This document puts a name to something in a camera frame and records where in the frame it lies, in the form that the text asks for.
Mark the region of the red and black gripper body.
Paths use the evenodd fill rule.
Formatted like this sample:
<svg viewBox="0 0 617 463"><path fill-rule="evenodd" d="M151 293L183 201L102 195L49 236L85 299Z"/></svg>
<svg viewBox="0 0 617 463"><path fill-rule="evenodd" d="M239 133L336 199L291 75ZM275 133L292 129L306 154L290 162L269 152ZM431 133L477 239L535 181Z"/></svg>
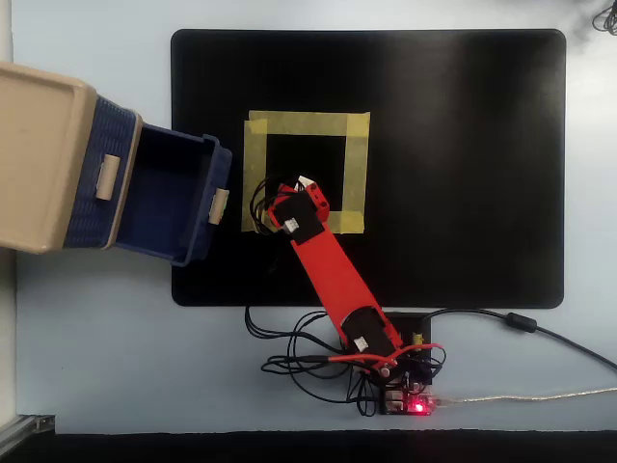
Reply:
<svg viewBox="0 0 617 463"><path fill-rule="evenodd" d="M307 192L280 194L268 213L277 228L296 244L304 244L324 231L317 208Z"/></svg>

